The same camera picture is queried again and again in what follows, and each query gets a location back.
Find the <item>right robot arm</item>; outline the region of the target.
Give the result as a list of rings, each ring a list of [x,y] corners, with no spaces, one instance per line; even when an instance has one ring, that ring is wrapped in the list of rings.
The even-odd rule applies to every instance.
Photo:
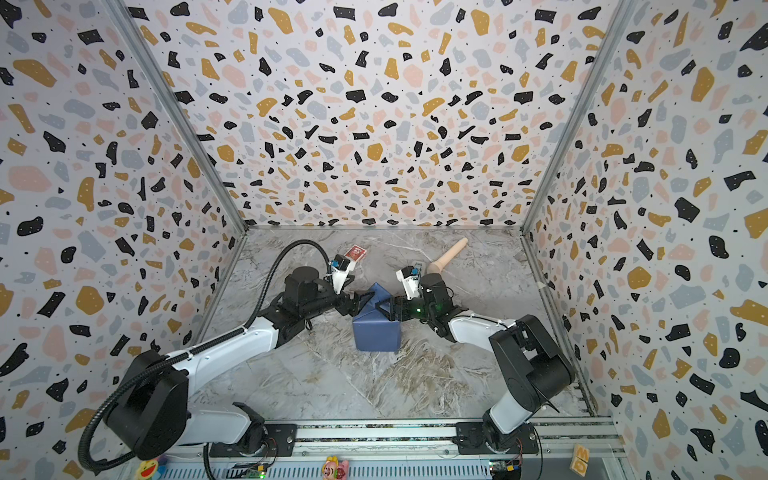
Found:
[[[480,423],[457,428],[455,443],[462,452],[521,450],[533,434],[530,419],[573,383],[573,368],[537,317],[491,318],[453,298],[442,276],[429,273],[420,279],[415,294],[379,301],[376,309],[390,321],[417,320],[445,340],[493,353],[505,392]]]

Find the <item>blue wrapping paper sheet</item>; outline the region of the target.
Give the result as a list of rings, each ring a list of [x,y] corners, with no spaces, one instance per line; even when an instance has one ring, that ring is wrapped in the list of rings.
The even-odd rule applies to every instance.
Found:
[[[352,321],[355,346],[362,352],[396,352],[401,346],[401,324],[388,321],[376,308],[377,302],[390,298],[391,294],[378,283],[369,290],[373,290],[375,296]]]

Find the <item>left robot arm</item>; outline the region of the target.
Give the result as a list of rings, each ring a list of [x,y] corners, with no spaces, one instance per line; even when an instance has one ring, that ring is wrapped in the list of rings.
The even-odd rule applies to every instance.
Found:
[[[283,292],[245,326],[174,353],[174,364],[154,352],[139,355],[121,384],[121,395],[105,411],[105,424],[141,460],[196,444],[229,445],[240,454],[255,454],[267,443],[260,414],[242,402],[193,407],[190,397],[216,377],[287,344],[329,310],[356,316],[374,295],[372,290],[336,290],[316,269],[298,267],[286,277]]]

